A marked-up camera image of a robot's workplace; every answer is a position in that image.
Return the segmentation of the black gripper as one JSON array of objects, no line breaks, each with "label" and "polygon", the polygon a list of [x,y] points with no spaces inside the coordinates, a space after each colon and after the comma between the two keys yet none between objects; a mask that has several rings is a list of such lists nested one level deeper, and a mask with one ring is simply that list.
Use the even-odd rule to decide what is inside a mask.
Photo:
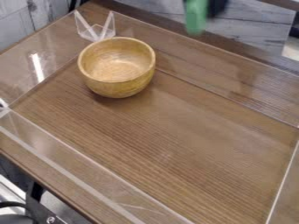
[{"label": "black gripper", "polygon": [[209,0],[209,17],[215,18],[225,12],[230,0]]}]

